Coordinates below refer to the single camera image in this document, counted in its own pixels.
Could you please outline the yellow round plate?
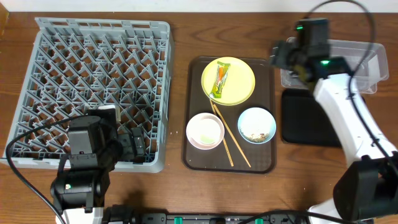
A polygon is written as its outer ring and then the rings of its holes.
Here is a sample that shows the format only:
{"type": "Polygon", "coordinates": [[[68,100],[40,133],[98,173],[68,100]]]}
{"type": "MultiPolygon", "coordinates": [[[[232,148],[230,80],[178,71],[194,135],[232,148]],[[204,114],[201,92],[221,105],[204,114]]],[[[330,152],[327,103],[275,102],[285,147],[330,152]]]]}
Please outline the yellow round plate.
{"type": "Polygon", "coordinates": [[[256,79],[252,68],[243,60],[221,57],[212,60],[203,70],[201,86],[205,95],[219,105],[234,106],[246,101],[254,92],[256,79]],[[217,74],[217,61],[230,63],[228,77],[221,98],[210,98],[209,94],[217,74]]]}

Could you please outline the white cup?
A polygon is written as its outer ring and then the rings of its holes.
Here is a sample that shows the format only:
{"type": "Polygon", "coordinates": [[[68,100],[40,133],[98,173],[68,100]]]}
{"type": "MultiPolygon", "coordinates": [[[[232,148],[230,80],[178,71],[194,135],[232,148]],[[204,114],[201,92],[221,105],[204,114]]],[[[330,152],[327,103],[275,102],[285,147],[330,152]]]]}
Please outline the white cup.
{"type": "Polygon", "coordinates": [[[97,107],[98,110],[114,110],[115,115],[116,115],[116,121],[121,122],[121,112],[120,108],[117,105],[101,105],[97,107]]]}

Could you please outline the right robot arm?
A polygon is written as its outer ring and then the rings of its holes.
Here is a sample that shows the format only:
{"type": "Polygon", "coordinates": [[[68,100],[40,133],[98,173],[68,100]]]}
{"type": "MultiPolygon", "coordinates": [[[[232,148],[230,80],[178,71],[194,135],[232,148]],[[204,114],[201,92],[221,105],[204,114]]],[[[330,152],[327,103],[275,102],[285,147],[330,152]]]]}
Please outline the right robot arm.
{"type": "Polygon", "coordinates": [[[343,57],[331,57],[328,20],[304,18],[295,42],[279,41],[271,64],[308,86],[343,148],[347,170],[333,197],[308,209],[310,223],[353,223],[397,214],[397,148],[370,114],[343,57]]]}

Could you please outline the green orange snack wrapper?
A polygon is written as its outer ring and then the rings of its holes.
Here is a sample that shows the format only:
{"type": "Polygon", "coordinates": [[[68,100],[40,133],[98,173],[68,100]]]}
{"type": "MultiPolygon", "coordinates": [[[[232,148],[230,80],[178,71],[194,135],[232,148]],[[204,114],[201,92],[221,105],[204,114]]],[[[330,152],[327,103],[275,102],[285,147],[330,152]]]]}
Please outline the green orange snack wrapper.
{"type": "Polygon", "coordinates": [[[223,63],[220,61],[217,61],[217,74],[215,78],[215,82],[213,84],[213,87],[210,91],[210,98],[221,98],[222,96],[222,90],[224,87],[224,84],[226,83],[226,79],[228,77],[228,71],[231,66],[230,63],[223,63]]]}

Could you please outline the light blue bowl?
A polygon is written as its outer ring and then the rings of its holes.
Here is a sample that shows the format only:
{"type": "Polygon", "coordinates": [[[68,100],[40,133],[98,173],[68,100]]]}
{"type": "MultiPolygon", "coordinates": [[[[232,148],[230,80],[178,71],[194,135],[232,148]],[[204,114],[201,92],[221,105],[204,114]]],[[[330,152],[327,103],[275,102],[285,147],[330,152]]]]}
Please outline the light blue bowl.
{"type": "Polygon", "coordinates": [[[251,144],[264,144],[276,133],[274,116],[264,108],[252,107],[243,111],[238,118],[240,135],[251,144]]]}

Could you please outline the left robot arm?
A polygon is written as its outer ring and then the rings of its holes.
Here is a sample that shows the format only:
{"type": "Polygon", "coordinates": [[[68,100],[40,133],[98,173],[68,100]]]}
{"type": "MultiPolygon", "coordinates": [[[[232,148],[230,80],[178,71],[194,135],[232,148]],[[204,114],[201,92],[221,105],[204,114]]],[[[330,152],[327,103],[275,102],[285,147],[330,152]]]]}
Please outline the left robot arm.
{"type": "Polygon", "coordinates": [[[99,116],[70,122],[71,153],[60,161],[51,185],[53,204],[67,223],[140,223],[140,215],[127,205],[104,206],[109,173],[120,160],[145,154],[141,128],[118,134],[116,123],[99,116]]]}

